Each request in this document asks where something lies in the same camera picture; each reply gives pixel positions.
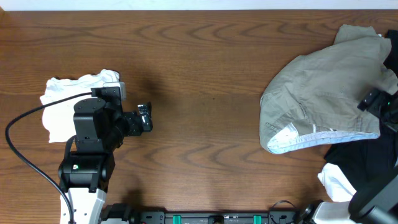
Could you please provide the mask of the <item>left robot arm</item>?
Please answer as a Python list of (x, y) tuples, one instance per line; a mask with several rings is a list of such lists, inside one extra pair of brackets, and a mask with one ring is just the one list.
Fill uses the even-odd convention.
[(87, 98), (74, 105), (76, 134), (66, 146), (58, 176), (73, 223), (98, 223), (115, 167), (113, 152), (124, 138), (152, 131), (152, 105), (124, 112), (121, 100)]

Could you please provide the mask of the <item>khaki green shorts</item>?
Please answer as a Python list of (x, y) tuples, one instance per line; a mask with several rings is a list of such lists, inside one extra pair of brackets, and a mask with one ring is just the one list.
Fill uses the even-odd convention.
[(379, 120), (358, 105), (374, 87), (397, 91), (384, 62), (390, 39), (373, 27), (343, 25), (333, 45), (288, 63), (260, 99), (259, 139), (270, 153), (377, 139)]

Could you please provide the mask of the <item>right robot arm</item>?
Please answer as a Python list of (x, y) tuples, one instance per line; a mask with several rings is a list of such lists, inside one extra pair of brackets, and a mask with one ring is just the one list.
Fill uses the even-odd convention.
[[(358, 105), (379, 118), (397, 136), (397, 94), (377, 88)], [(389, 169), (361, 187), (349, 202), (322, 202), (310, 223), (397, 223), (397, 168)]]

